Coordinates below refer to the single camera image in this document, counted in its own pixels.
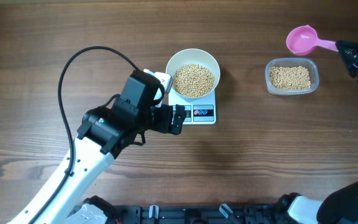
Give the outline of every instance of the pink handle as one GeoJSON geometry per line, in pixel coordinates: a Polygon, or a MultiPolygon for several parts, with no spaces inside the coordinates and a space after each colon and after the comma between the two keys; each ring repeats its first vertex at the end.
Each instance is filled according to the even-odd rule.
{"type": "Polygon", "coordinates": [[[320,47],[324,47],[325,49],[338,51],[334,41],[317,39],[316,45],[320,47]]]}

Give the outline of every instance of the bowl of beans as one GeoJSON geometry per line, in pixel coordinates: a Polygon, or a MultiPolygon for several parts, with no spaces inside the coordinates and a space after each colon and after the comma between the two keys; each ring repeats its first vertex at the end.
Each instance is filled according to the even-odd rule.
{"type": "Polygon", "coordinates": [[[186,49],[176,53],[169,60],[165,73],[173,76],[172,90],[185,100],[210,94],[221,77],[215,58],[200,49],[186,49]]]}
{"type": "Polygon", "coordinates": [[[265,69],[267,91],[273,95],[300,95],[319,85],[316,64],[307,58],[278,58],[265,69]]]}

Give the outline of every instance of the clear plastic container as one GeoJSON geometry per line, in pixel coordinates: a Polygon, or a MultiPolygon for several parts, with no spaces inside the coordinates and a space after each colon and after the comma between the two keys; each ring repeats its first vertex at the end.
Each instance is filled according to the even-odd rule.
{"type": "Polygon", "coordinates": [[[300,95],[315,91],[319,84],[316,64],[307,58],[278,58],[267,64],[265,69],[267,91],[273,95],[300,95]],[[281,90],[275,88],[270,80],[271,67],[297,67],[302,66],[308,69],[310,76],[310,88],[306,90],[281,90]]]}

